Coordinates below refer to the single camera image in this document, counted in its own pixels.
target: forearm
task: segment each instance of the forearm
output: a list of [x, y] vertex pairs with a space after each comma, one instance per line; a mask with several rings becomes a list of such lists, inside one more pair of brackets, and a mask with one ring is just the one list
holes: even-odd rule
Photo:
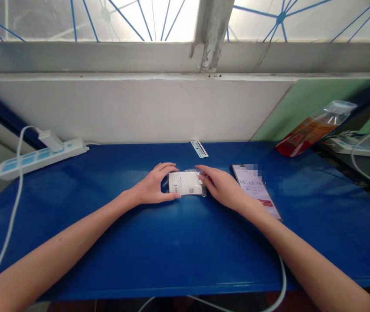
[[240, 212], [281, 255], [321, 311], [370, 311], [370, 295], [263, 207]]
[[98, 238], [135, 203], [123, 192], [0, 274], [0, 311], [24, 311], [65, 275]]

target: test strip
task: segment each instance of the test strip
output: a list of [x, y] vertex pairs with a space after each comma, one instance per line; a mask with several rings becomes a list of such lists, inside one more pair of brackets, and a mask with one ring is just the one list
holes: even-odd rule
[[202, 146], [201, 142], [198, 140], [194, 140], [190, 142], [195, 149], [196, 153], [198, 154], [199, 158], [208, 157], [204, 147]]

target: desk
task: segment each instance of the desk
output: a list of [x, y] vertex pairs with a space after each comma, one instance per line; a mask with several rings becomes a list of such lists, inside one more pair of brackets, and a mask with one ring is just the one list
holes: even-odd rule
[[[27, 174], [0, 271], [112, 200], [159, 162], [230, 172], [258, 164], [286, 224], [361, 286], [370, 287], [370, 195], [312, 151], [287, 158], [273, 143], [92, 146]], [[17, 181], [0, 194], [0, 250]], [[118, 221], [41, 299], [76, 300], [276, 291], [277, 253], [249, 222], [206, 198], [137, 207]], [[298, 287], [289, 275], [290, 289]]]

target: hand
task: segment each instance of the hand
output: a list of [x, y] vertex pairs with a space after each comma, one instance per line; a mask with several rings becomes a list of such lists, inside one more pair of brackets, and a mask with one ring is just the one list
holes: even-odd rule
[[160, 189], [163, 178], [169, 172], [179, 171], [175, 166], [172, 162], [158, 164], [143, 180], [128, 190], [136, 204], [157, 204], [181, 198], [179, 193], [162, 193]]
[[224, 206], [239, 213], [245, 208], [263, 207], [260, 201], [248, 196], [238, 182], [225, 171], [204, 165], [195, 167], [203, 170], [200, 175], [201, 181], [209, 189], [211, 195]]

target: floor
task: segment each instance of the floor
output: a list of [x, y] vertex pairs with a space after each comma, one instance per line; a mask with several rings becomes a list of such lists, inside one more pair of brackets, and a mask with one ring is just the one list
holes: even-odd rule
[[[212, 296], [199, 296], [199, 298], [218, 306], [236, 312], [262, 311], [272, 305], [279, 292], [267, 293], [241, 293], [224, 294]], [[88, 300], [88, 301], [66, 301], [52, 302], [47, 310], [36, 312], [109, 312], [126, 311], [137, 312], [148, 300], [144, 299], [119, 299], [119, 300]], [[150, 302], [143, 312], [218, 312], [216, 308], [210, 307], [187, 297], [156, 298]], [[309, 299], [303, 290], [289, 291], [286, 293], [282, 304], [276, 312], [318, 312], [319, 309]]]

